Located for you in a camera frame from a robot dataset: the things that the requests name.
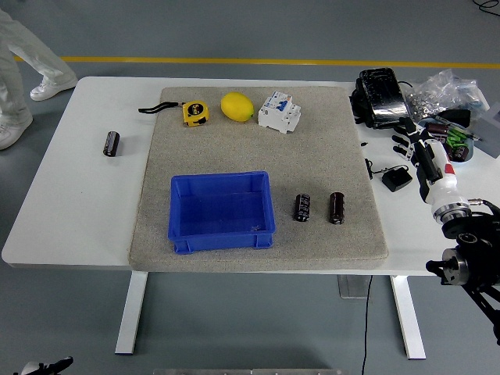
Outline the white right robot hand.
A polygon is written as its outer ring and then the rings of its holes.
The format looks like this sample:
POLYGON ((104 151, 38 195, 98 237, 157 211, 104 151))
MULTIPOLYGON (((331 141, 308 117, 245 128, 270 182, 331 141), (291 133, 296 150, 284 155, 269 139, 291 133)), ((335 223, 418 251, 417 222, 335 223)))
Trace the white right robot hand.
POLYGON ((431 206, 433 215, 469 211, 470 205, 459 193, 457 177, 443 144, 408 117, 398 120, 395 132, 393 150, 416 167, 420 196, 431 206))

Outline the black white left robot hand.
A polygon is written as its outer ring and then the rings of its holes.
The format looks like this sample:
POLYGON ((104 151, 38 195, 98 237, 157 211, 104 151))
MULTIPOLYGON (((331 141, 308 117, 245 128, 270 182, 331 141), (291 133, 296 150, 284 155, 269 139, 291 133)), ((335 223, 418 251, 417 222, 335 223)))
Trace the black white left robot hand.
POLYGON ((29 362, 21 370, 21 375, 52 375, 60 374, 73 364, 73 357, 68 356, 54 363, 29 362))

